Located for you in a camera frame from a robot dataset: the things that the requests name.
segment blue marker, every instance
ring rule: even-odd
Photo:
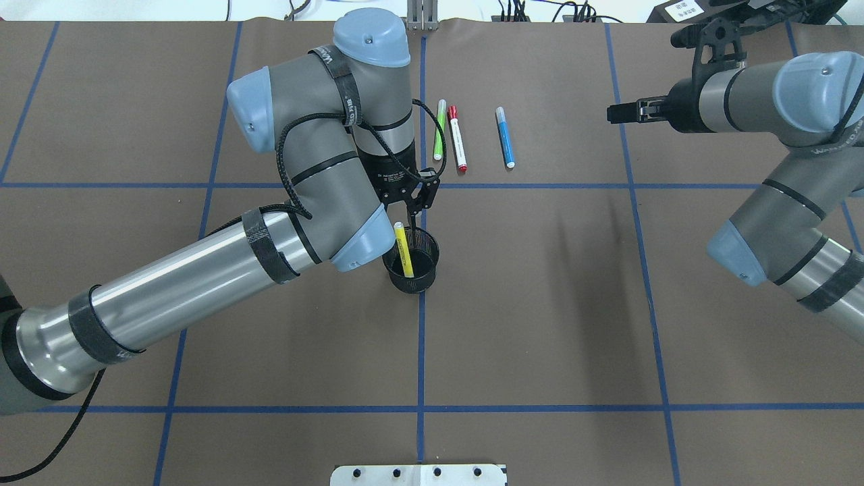
[[[513,146],[510,144],[510,132],[507,130],[507,118],[504,116],[504,108],[495,108],[495,118],[498,120],[498,135],[501,137],[501,150],[504,151],[504,162],[507,169],[516,167],[516,158],[513,156]]]

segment black mesh cup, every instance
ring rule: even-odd
[[[408,253],[411,255],[411,266],[414,268],[414,278],[405,277],[402,271],[402,259],[399,249],[393,247],[384,254],[384,266],[390,274],[390,281],[407,294],[417,294],[425,291],[435,282],[435,266],[438,265],[438,242],[426,230],[419,227],[405,227],[405,238],[408,240]]]

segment white mounting plate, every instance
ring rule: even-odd
[[[507,486],[507,466],[497,464],[412,464],[340,466],[330,486]]]

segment robotic arm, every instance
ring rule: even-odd
[[[0,278],[0,414],[68,398],[100,369],[323,260],[347,272],[392,248],[385,204],[406,201],[411,211],[434,196],[411,198],[422,172],[404,25],[386,10],[355,10],[336,23],[334,44],[228,87],[252,148],[281,154],[289,203],[248,211],[53,308],[21,309]]]
[[[668,121],[680,132],[767,131],[790,154],[708,244],[748,285],[771,280],[864,344],[864,256],[818,225],[864,189],[864,57],[805,54],[745,67],[737,25],[715,19],[672,36],[694,48],[692,76],[667,96],[610,106],[612,123]],[[727,46],[733,53],[726,54]],[[702,51],[711,60],[702,62]]]

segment red marker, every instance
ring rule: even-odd
[[[465,161],[465,147],[462,145],[462,133],[459,131],[459,113],[456,111],[456,105],[451,105],[447,109],[450,115],[450,132],[453,133],[453,150],[456,153],[456,169],[462,174],[468,170],[468,164]]]

